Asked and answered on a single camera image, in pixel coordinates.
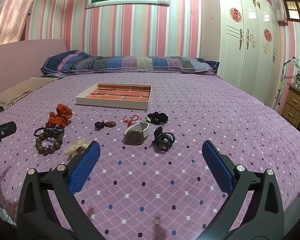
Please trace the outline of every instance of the purple bedsheet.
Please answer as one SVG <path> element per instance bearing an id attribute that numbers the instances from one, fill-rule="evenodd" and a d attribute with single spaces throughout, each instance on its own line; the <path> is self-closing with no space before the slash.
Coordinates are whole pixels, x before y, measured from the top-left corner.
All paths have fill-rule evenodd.
<path id="1" fill-rule="evenodd" d="M 153 85 L 148 111 L 75 105 L 75 96 L 97 82 Z M 33 132 L 50 111 L 65 104 L 73 109 L 63 146 L 39 155 Z M 176 142 L 162 154 L 151 144 L 123 143 L 122 118 L 165 112 Z M 96 121 L 116 121 L 95 131 Z M 300 133 L 269 107 L 216 76 L 179 73 L 103 73 L 68 76 L 45 85 L 0 114 L 0 123 L 15 121 L 16 134 L 0 145 L 0 203 L 16 218 L 18 198 L 29 168 L 39 172 L 67 163 L 64 148 L 85 137 L 101 145 L 101 156 L 75 197 L 106 239 L 195 239 L 220 209 L 220 191 L 201 153 L 210 139 L 235 164 L 250 171 L 275 171 L 284 208 L 300 192 Z M 53 198 L 60 222 L 67 226 Z M 239 226 L 247 205 L 234 227 Z"/>

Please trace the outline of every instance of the smartwatch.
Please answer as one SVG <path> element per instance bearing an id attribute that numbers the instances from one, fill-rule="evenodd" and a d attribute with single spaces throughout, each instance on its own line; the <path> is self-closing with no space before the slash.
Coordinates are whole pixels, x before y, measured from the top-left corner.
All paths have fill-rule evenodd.
<path id="1" fill-rule="evenodd" d="M 149 135 L 149 123 L 139 122 L 130 126 L 124 135 L 124 139 L 129 145 L 140 145 Z"/>

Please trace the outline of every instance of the white curtain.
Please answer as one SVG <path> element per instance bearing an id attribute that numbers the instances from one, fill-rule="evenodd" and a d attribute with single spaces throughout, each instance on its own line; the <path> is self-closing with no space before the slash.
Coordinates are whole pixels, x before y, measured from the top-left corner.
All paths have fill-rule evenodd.
<path id="1" fill-rule="evenodd" d="M 283 0 L 271 0 L 272 6 L 277 11 L 278 22 L 281 26 L 288 25 L 286 8 Z"/>
<path id="2" fill-rule="evenodd" d="M 0 0 L 0 45 L 19 41 L 34 0 Z"/>

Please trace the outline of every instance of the metal screw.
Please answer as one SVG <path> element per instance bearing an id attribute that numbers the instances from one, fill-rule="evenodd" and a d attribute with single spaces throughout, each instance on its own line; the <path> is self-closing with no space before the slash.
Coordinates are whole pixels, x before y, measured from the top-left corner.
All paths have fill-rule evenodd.
<path id="1" fill-rule="evenodd" d="M 238 166 L 237 166 L 237 170 L 238 170 L 238 171 L 245 171 L 246 168 L 245 168 L 245 166 L 243 166 L 243 165 L 238 165 Z"/>
<path id="2" fill-rule="evenodd" d="M 29 169 L 29 170 L 28 170 L 28 174 L 29 174 L 29 175 L 34 174 L 34 172 L 35 172 L 35 169 Z"/>
<path id="3" fill-rule="evenodd" d="M 57 166 L 58 171 L 64 171 L 66 169 L 66 166 L 64 164 L 60 164 Z"/>
<path id="4" fill-rule="evenodd" d="M 267 173 L 268 173 L 268 175 L 273 175 L 274 174 L 273 170 L 271 170 L 271 169 L 267 169 Z"/>

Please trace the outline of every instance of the red string bracelet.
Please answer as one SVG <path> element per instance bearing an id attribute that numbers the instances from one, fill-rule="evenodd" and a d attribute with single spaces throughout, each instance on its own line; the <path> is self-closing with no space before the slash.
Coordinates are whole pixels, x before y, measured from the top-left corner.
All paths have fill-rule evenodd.
<path id="1" fill-rule="evenodd" d="M 130 120 L 129 120 L 128 118 L 126 119 L 126 115 L 125 115 L 124 118 L 122 119 L 122 121 L 125 122 L 125 123 L 127 123 L 128 126 L 130 126 L 130 125 L 132 124 L 133 121 L 138 121 L 139 119 L 140 119 L 141 121 L 143 121 L 142 118 L 141 118 L 139 115 L 137 115 L 137 114 L 135 114 Z"/>

